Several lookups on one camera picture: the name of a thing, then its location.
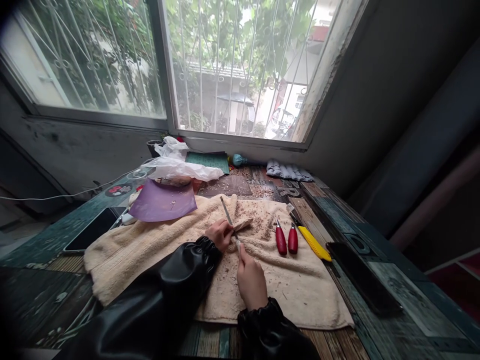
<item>table surface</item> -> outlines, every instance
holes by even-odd
[[[129,194],[141,185],[126,178],[116,185],[125,183],[132,185]],[[194,190],[201,196],[236,193],[240,199],[290,202],[322,245],[355,246],[353,239],[367,245],[370,251],[361,251],[360,258],[404,311],[391,318],[374,315],[333,260],[336,271],[329,271],[355,329],[303,329],[322,359],[480,359],[480,326],[319,179],[281,180],[253,166],[234,169],[221,182],[195,182]],[[61,349],[101,311],[82,256],[66,256],[62,249],[104,208],[128,200],[128,195],[110,197],[106,191],[0,259],[0,277],[22,348]],[[248,358],[248,351],[236,326],[193,322],[178,355],[239,359]]]

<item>blue object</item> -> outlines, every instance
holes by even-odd
[[[243,164],[246,164],[247,163],[247,158],[246,157],[242,157],[242,155],[240,154],[235,154],[233,155],[233,165],[236,166],[236,167],[239,167]]]

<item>sleeve cuff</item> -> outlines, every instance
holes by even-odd
[[[279,303],[273,297],[268,298],[268,304],[256,310],[244,309],[238,314],[238,325],[248,334],[262,334],[275,328],[284,318]]]
[[[217,249],[214,242],[205,235],[200,236],[195,241],[195,244],[200,246],[200,249],[202,249],[202,251],[204,251],[209,257],[211,256],[215,261],[219,261],[222,257],[222,252]]]

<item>white plastic bag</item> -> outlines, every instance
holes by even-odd
[[[152,161],[140,166],[140,169],[147,173],[151,168],[155,168],[155,171],[148,175],[150,179],[172,179],[177,176],[188,176],[208,182],[219,179],[224,174],[218,167],[194,164],[178,158],[165,156],[156,157]]]
[[[158,144],[154,146],[155,151],[159,153],[161,157],[185,160],[187,150],[189,150],[186,143],[180,142],[171,136],[165,136],[163,141],[165,142],[164,146]]]

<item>white cable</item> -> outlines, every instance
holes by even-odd
[[[4,200],[16,200],[16,201],[28,201],[28,200],[38,200],[38,201],[42,201],[42,200],[50,200],[50,199],[56,199],[56,198],[71,198],[71,197],[75,197],[77,195],[80,195],[80,194],[83,194],[83,193],[88,193],[89,191],[92,191],[92,190],[96,190],[96,189],[99,189],[101,188],[102,186],[105,186],[105,185],[108,185],[108,184],[111,184],[115,181],[117,181],[118,179],[120,179],[121,177],[127,175],[127,174],[130,174],[130,173],[133,173],[134,171],[136,171],[138,169],[138,167],[132,171],[129,171],[129,172],[126,172],[122,175],[120,175],[119,177],[115,178],[114,180],[112,181],[109,181],[109,182],[106,182],[104,183],[103,185],[100,185],[100,186],[97,186],[97,187],[94,187],[94,188],[91,188],[91,189],[88,189],[88,190],[85,190],[85,191],[82,191],[82,192],[79,192],[79,193],[76,193],[74,195],[58,195],[58,196],[52,196],[52,197],[47,197],[47,198],[43,198],[43,199],[39,199],[39,198],[27,198],[27,199],[17,199],[17,198],[13,198],[13,197],[4,197],[4,196],[0,196],[0,199],[4,199]]]

